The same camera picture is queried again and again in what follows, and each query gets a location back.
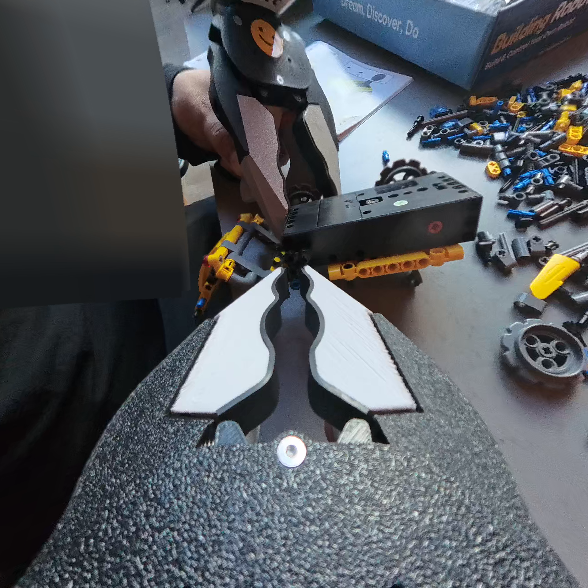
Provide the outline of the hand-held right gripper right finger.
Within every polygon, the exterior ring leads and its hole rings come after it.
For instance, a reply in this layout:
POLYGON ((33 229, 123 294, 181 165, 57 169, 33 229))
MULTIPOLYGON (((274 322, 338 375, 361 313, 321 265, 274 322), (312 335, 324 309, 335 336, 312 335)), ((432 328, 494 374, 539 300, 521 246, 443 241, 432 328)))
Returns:
POLYGON ((300 271, 313 381, 364 415, 415 412, 416 400, 379 334, 373 313, 317 270, 300 271))

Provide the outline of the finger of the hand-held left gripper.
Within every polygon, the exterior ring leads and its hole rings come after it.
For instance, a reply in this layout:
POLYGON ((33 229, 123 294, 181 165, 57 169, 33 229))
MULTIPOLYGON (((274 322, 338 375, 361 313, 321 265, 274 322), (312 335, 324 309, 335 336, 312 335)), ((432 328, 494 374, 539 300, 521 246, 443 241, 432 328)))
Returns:
POLYGON ((317 187, 325 198, 341 194, 339 151, 321 107, 308 105, 303 121, 313 144, 309 163, 315 166, 313 173, 317 187))
POLYGON ((289 203, 279 166, 279 140, 272 112, 251 96, 238 95, 247 155, 241 162, 246 193, 258 205, 277 239, 283 237, 289 203))

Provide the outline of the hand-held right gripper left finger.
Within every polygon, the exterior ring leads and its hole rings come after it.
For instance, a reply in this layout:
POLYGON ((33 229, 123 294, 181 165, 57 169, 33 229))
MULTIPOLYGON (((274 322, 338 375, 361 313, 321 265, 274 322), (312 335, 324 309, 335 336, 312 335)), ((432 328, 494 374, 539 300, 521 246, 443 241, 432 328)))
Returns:
POLYGON ((171 405, 180 416, 221 417, 260 392, 273 374, 275 311, 283 268, 262 278, 221 311, 171 405))

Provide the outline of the yellow black brick vehicle model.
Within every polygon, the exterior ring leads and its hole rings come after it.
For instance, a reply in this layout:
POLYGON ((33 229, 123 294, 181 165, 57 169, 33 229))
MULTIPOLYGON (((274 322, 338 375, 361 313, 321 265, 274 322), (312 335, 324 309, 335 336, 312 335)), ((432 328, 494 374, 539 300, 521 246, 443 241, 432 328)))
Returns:
POLYGON ((303 266, 331 282, 401 275, 416 287, 422 270, 463 259, 483 204, 480 193, 416 160, 396 162, 374 187, 311 201, 302 185, 294 195, 283 237, 246 212, 204 256, 195 318, 223 285, 248 290, 280 268, 292 288, 303 266))

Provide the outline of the grey desk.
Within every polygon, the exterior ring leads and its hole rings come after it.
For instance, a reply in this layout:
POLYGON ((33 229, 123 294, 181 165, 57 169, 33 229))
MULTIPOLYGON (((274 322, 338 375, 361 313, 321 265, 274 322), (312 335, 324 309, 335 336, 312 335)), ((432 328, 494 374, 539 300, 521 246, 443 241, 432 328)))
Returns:
MULTIPOLYGON (((480 229, 493 236, 513 229, 497 204, 498 187, 484 163, 452 149, 420 149, 406 133, 417 115, 434 105, 455 107, 463 91, 401 61, 341 28, 321 21, 311 1, 299 1, 285 20, 307 41, 322 40, 358 60, 411 76, 413 82, 354 130, 340 146, 344 192, 372 186, 381 153, 417 159, 447 172, 483 195, 480 229)), ((532 516, 562 561, 587 587, 587 385, 565 393, 519 384, 499 357, 505 327, 522 318, 513 307, 536 271, 516 268, 504 276, 484 266, 472 243, 464 260, 422 273, 416 289, 384 279, 346 282, 359 302, 381 313, 427 353, 479 412, 509 462, 532 516)))

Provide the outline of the person's left hand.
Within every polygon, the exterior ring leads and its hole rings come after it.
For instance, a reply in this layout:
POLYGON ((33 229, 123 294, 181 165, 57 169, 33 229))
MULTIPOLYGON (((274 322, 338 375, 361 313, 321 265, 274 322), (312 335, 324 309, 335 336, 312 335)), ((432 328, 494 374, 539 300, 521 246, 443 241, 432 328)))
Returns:
POLYGON ((171 86, 171 111, 180 136, 180 158, 199 165, 218 160, 225 170, 240 178, 235 143, 213 111, 209 97, 209 70, 182 70, 171 86))

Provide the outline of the instruction booklet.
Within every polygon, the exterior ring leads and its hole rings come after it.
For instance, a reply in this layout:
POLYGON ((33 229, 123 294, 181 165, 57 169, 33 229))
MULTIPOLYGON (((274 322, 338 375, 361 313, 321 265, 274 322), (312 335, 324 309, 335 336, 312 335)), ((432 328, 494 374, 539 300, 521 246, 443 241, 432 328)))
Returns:
POLYGON ((380 70, 317 41, 306 55, 322 88, 336 129, 336 143, 405 89, 412 78, 380 70))

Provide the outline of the blue cardboard box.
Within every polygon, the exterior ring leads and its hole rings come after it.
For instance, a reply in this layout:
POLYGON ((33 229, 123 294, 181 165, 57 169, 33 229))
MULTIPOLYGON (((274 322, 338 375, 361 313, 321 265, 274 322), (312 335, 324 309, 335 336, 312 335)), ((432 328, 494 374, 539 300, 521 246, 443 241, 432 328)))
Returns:
POLYGON ((587 30, 587 1, 313 1, 313 11, 468 90, 587 30))

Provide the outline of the grey sprocket wheel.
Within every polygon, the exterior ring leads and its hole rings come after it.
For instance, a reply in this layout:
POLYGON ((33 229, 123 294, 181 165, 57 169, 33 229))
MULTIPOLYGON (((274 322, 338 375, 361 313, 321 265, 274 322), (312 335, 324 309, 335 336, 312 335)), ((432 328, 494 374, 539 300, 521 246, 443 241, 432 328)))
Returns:
POLYGON ((562 326, 525 319, 506 327, 500 359, 520 380, 554 389, 579 383, 587 370, 582 341, 562 326))

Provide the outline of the pile of loose brick parts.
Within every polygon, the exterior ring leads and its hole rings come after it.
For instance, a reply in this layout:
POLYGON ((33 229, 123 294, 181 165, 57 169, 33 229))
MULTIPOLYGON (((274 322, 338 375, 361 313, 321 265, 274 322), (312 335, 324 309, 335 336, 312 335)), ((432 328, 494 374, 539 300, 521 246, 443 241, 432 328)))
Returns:
POLYGON ((419 151, 455 164, 435 186, 466 196, 477 183, 473 305, 497 331, 507 319, 562 317, 587 330, 587 77, 506 86, 418 112, 406 131, 419 151))

